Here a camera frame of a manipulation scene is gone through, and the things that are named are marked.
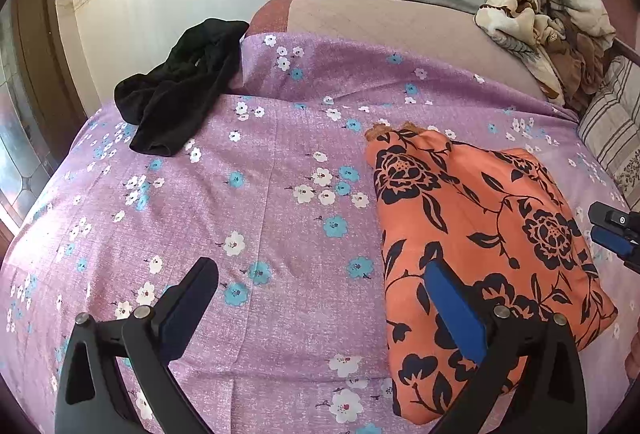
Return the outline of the orange black floral garment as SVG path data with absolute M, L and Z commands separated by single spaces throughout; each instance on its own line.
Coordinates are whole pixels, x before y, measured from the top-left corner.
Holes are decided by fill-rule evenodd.
M 427 292 L 433 262 L 518 318 L 564 316 L 578 348 L 615 321 L 570 206 L 534 156 L 454 142 L 412 124 L 378 124 L 366 139 L 399 417 L 418 425 L 440 418 L 477 367 Z

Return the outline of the striped beige pillow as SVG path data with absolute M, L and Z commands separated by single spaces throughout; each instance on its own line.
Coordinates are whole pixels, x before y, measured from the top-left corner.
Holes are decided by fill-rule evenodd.
M 639 211 L 639 66 L 613 59 L 578 125 L 578 136 L 612 178 L 629 209 Z

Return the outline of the brown cream patterned blanket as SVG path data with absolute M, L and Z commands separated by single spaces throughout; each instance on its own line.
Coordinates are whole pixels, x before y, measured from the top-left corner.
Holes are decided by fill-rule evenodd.
M 524 64 L 549 102 L 586 111 L 616 37 L 601 0 L 487 0 L 474 22 Z

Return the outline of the pinkish beige mattress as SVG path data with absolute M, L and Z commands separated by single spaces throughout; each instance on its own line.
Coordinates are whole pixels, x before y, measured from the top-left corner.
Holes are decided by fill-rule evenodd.
M 255 12 L 248 33 L 272 31 L 383 45 L 435 58 L 544 99 L 524 64 L 460 10 L 401 0 L 270 0 Z

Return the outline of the purple floral bed sheet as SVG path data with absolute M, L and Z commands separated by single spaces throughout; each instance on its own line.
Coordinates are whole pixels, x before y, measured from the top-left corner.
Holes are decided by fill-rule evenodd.
M 254 35 L 230 92 L 170 158 L 98 110 L 43 187 L 1 269 L 1 374 L 54 429 L 77 314 L 127 317 L 202 256 L 220 286 L 175 376 L 217 433 L 411 433 L 388 374 L 381 228 L 364 133 L 412 122 L 532 154 L 575 226 L 623 198 L 573 113 L 491 76 L 380 46 Z

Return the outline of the wooden door with glass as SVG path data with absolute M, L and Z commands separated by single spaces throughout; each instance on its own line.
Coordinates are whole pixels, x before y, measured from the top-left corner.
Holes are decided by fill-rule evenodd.
M 54 0 L 1 7 L 1 250 L 87 119 L 64 55 Z

